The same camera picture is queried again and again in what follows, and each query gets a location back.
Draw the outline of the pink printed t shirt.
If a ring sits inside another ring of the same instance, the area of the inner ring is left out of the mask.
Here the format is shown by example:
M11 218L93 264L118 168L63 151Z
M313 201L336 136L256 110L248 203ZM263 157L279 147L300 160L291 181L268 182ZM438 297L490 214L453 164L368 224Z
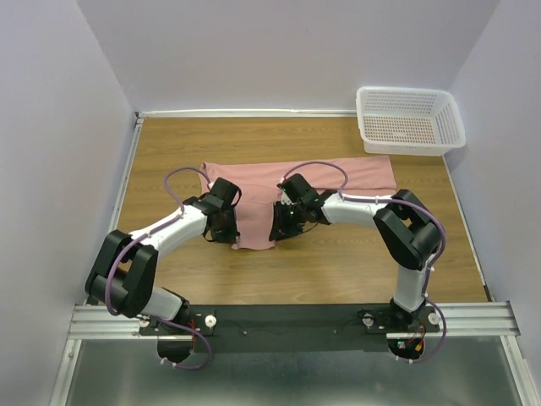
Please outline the pink printed t shirt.
M279 179L298 162L259 164L218 164L204 162L199 167L210 180L218 178L237 185L242 197L235 212L240 232L234 250L268 250L275 246L269 240L273 223L273 205L281 199ZM354 195L392 195L396 180L388 156L335 158L305 165L297 170L319 192L338 189Z

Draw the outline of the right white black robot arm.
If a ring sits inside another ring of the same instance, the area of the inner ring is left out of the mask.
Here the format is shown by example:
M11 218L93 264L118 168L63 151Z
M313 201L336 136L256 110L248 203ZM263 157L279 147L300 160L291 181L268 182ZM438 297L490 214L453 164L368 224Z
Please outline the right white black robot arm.
M408 189L393 195L347 195L341 190L318 192L299 173L278 185L281 199L273 204L269 240L297 237L305 225L356 224L375 228L397 264L396 291L389 304L390 324L398 331L419 322L427 303L429 273L445 249L445 230Z

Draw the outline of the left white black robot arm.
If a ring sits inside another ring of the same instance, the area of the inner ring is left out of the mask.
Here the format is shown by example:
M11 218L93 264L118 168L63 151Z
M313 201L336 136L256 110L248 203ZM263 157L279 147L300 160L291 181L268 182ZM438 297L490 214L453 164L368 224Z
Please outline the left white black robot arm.
M155 285L158 262L181 244L206 234L212 242L235 244L240 236L235 209L241 197L237 185L217 178L208 192L184 200L154 224L132 233L111 231L87 277L85 292L105 303L113 315L154 317L166 332L180 333L190 325L189 302Z

